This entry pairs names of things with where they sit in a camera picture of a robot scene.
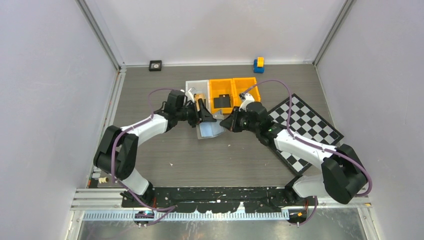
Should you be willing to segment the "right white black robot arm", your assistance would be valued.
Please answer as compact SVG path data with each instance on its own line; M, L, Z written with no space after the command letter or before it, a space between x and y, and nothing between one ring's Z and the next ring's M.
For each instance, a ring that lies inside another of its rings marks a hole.
M252 132L264 146L292 154L320 169L320 174L301 176L286 186L285 198L291 205L312 196L331 197L346 205L354 197L368 195L373 188L370 174L351 146L322 144L303 137L274 122L257 101L234 107L220 125L233 133Z

